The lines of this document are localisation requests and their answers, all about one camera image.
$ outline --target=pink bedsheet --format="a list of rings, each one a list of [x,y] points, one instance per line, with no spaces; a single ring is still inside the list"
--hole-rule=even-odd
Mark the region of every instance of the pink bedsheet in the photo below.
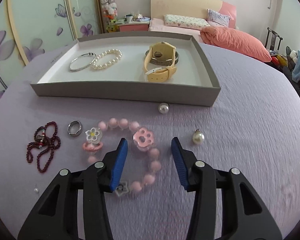
[[[188,34],[194,36],[194,38],[199,43],[203,43],[202,38],[200,36],[199,30],[192,30],[180,27],[171,27],[165,26],[164,20],[153,18],[150,21],[149,31],[151,32],[167,32],[167,33],[181,33],[181,34]]]

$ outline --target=pillow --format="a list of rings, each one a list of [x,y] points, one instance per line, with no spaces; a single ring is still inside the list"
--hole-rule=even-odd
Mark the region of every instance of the pillow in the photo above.
[[[201,30],[203,27],[210,26],[205,19],[172,14],[166,14],[164,16],[164,24],[166,26],[174,26],[194,30]]]
[[[262,62],[271,61],[270,54],[261,41],[242,31],[210,26],[202,28],[200,35],[205,44],[229,49]]]
[[[229,21],[231,17],[228,15],[223,15],[221,13],[215,12],[213,10],[208,9],[208,19],[207,22],[211,26],[216,27],[229,27]]]

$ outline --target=wristwatch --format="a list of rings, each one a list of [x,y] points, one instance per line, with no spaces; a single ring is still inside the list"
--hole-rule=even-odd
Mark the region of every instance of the wristwatch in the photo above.
[[[175,54],[176,54],[176,47],[172,46],[167,42],[162,41],[151,45],[149,49],[149,53],[145,58],[144,67],[143,67],[146,76],[146,81],[164,82],[170,79],[173,76],[173,74],[177,71],[177,67],[175,66]],[[159,68],[148,70],[147,66],[151,61],[151,59],[155,59],[155,60],[160,59],[162,61],[164,60],[168,62],[169,64],[171,62],[171,64],[164,69],[159,67]]]

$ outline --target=dark red bead necklace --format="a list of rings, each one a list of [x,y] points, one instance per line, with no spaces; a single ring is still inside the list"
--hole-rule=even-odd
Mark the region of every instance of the dark red bead necklace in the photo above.
[[[48,126],[54,126],[54,133],[51,138],[49,138],[46,135],[46,130],[47,130]],[[54,151],[60,148],[61,141],[60,141],[60,138],[57,136],[57,132],[58,132],[58,126],[57,126],[56,122],[48,122],[44,127],[40,126],[35,131],[34,142],[29,143],[27,146],[26,159],[27,159],[28,163],[32,163],[32,161],[33,161],[33,155],[31,153],[31,150],[33,148],[40,149],[41,147],[47,146],[47,148],[45,148],[37,156],[37,169],[41,173],[44,173],[47,171],[49,164],[50,164],[51,160],[53,159]],[[49,157],[47,163],[45,164],[44,168],[41,169],[40,168],[40,157],[49,151],[50,151],[50,157]]]

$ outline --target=pink bead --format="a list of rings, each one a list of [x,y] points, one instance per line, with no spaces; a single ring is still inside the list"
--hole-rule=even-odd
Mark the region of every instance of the pink bead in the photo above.
[[[151,148],[148,151],[148,155],[149,155],[149,157],[151,157],[153,159],[157,159],[160,155],[160,151],[157,148]]]
[[[154,183],[154,181],[155,181],[155,177],[153,175],[151,175],[151,174],[147,174],[147,175],[144,176],[142,182],[145,185],[151,185],[151,184]]]
[[[109,120],[109,126],[110,128],[116,128],[118,126],[118,121],[115,118],[111,118]]]
[[[104,121],[100,121],[98,123],[98,128],[104,132],[108,129],[108,125]]]
[[[88,158],[88,163],[90,164],[96,163],[97,161],[97,157],[95,157],[94,155],[90,155]]]
[[[159,161],[153,161],[150,163],[150,170],[153,172],[157,172],[161,170],[161,163]]]
[[[119,127],[120,127],[121,129],[126,129],[126,128],[128,128],[128,127],[129,127],[129,122],[128,122],[128,120],[127,120],[127,119],[121,119],[121,120],[119,121]]]
[[[136,131],[138,131],[140,125],[138,124],[138,122],[133,121],[129,124],[129,129],[131,132],[135,133]]]
[[[140,192],[142,190],[141,183],[139,181],[134,181],[130,185],[130,189],[135,191],[135,192]]]

